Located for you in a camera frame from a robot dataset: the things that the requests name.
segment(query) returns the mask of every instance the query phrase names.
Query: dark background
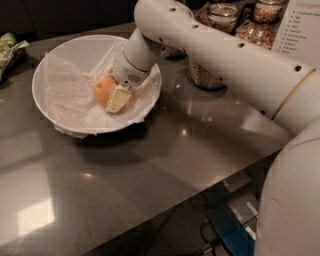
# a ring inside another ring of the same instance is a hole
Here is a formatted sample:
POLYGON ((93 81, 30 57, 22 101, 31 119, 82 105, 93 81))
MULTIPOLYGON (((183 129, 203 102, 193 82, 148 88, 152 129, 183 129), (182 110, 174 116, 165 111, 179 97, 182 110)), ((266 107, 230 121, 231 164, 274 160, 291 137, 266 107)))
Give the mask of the dark background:
MULTIPOLYGON (((138 0, 1 0, 0 34, 15 33, 19 40, 41 39, 134 21, 138 0)), ((190 9, 206 1, 188 0, 190 9)))

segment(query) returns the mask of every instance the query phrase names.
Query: table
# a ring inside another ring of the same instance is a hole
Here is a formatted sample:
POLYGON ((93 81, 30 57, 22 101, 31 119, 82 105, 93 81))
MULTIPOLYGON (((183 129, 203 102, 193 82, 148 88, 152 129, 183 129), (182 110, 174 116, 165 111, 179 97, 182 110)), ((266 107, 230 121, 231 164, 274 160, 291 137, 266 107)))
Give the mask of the table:
POLYGON ((56 131, 31 92, 45 52, 83 35, 128 38, 134 28, 34 42, 1 85, 1 256, 82 255, 290 140, 232 91, 194 86, 188 58, 159 62, 163 88, 144 123, 82 140, 56 131))

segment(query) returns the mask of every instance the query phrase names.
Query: spice jar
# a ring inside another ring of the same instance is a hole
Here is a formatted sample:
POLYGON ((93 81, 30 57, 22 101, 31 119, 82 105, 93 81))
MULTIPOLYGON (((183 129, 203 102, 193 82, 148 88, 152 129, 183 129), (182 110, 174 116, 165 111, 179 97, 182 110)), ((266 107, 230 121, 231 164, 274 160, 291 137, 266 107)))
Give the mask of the spice jar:
MULTIPOLYGON (((236 25, 237 14, 238 9, 232 4, 207 3, 201 8, 196 19, 206 26, 230 34, 236 25)), ((198 87, 208 90, 216 90, 225 87, 220 78, 212 75, 193 58, 190 58, 189 60, 189 69, 191 77, 198 87)))
POLYGON ((235 36, 250 43, 271 49, 279 28, 279 14, 287 0, 256 0, 245 22, 236 30, 235 36))
MULTIPOLYGON (((188 6, 187 0, 176 0, 176 2, 179 2, 185 6, 188 6)), ((180 50, 180 49, 172 49, 171 53, 166 57, 167 60, 179 60, 187 57, 187 54, 180 50)))

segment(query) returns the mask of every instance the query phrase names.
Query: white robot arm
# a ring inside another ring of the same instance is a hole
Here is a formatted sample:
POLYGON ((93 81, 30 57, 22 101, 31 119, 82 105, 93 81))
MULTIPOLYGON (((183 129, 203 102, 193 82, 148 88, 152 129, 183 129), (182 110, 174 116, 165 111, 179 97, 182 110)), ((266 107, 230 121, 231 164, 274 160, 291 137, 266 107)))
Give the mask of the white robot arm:
POLYGON ((174 0, 139 0, 135 21, 137 29, 114 63, 117 81, 139 85, 170 47, 179 48, 267 118, 292 135, 300 133, 266 179, 255 255, 318 255, 320 72, 204 26, 174 0))

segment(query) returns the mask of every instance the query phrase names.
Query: blue object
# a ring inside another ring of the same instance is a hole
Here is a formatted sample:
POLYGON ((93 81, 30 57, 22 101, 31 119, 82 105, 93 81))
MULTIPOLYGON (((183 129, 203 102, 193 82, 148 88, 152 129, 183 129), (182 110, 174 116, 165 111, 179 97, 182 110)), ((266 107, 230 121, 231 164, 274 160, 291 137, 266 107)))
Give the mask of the blue object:
POLYGON ((232 256, 253 256, 255 241, 228 205, 223 204, 211 210, 207 217, 214 232, 232 256))

